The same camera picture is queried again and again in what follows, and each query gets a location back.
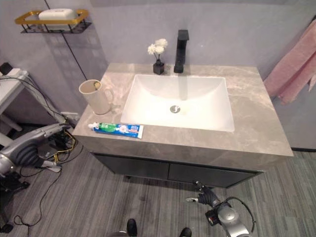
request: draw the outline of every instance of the soap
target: soap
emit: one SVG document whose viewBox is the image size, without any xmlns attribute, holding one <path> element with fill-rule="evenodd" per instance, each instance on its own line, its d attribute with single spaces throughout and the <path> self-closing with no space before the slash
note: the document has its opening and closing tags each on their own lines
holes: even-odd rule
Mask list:
<svg viewBox="0 0 316 237">
<path fill-rule="evenodd" d="M 39 14 L 40 20 L 73 20 L 76 19 L 78 14 L 76 11 L 67 8 L 56 8 L 42 11 Z M 49 30 L 64 30 L 68 31 L 68 25 L 59 25 L 59 24 L 47 24 L 46 25 Z M 76 27 L 76 24 L 70 24 L 70 27 L 73 29 Z"/>
</svg>

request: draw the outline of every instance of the bathroom vanity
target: bathroom vanity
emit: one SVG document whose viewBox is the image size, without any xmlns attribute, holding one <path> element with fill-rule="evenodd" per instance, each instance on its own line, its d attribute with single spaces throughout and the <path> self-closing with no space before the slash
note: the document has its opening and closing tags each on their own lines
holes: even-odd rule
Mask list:
<svg viewBox="0 0 316 237">
<path fill-rule="evenodd" d="M 233 131 L 144 125 L 143 137 L 137 139 L 89 129 L 93 122 L 121 123 L 136 74 L 153 75 L 152 65 L 110 64 L 102 83 L 114 92 L 112 110 L 98 116 L 87 106 L 73 131 L 112 172 L 228 188 L 293 156 L 255 67 L 188 65 L 180 75 L 225 78 Z M 171 65 L 163 75 L 178 76 Z"/>
</svg>

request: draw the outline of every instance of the toothpaste tube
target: toothpaste tube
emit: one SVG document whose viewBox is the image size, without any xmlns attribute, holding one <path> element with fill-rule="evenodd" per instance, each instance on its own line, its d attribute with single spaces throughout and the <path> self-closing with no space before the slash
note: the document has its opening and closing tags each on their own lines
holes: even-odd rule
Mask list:
<svg viewBox="0 0 316 237">
<path fill-rule="evenodd" d="M 143 125 L 94 122 L 88 125 L 95 132 L 142 139 Z"/>
</svg>

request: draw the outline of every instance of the white flower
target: white flower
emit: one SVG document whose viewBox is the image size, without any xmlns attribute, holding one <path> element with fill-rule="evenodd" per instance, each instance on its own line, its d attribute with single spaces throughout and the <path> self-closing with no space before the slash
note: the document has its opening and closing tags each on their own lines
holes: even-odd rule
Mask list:
<svg viewBox="0 0 316 237">
<path fill-rule="evenodd" d="M 156 51 L 156 46 L 152 43 L 151 45 L 149 45 L 147 51 L 148 51 L 148 54 L 153 55 Z"/>
<path fill-rule="evenodd" d="M 164 48 L 162 46 L 158 45 L 158 46 L 156 46 L 155 52 L 157 54 L 161 54 L 164 52 Z"/>
<path fill-rule="evenodd" d="M 166 48 L 168 45 L 168 41 L 166 39 L 158 39 L 155 41 L 155 45 L 162 46 L 162 47 Z"/>
</svg>

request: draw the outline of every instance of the shoe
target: shoe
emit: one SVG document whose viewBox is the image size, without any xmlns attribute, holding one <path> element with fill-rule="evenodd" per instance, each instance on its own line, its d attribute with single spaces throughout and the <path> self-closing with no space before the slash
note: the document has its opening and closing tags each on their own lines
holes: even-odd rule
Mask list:
<svg viewBox="0 0 316 237">
<path fill-rule="evenodd" d="M 131 237 L 137 236 L 137 226 L 134 219 L 129 219 L 127 222 L 127 234 Z"/>
<path fill-rule="evenodd" d="M 184 228 L 182 231 L 181 231 L 181 234 L 179 237 L 191 237 L 192 235 L 192 232 L 190 230 L 190 228 Z"/>
</svg>

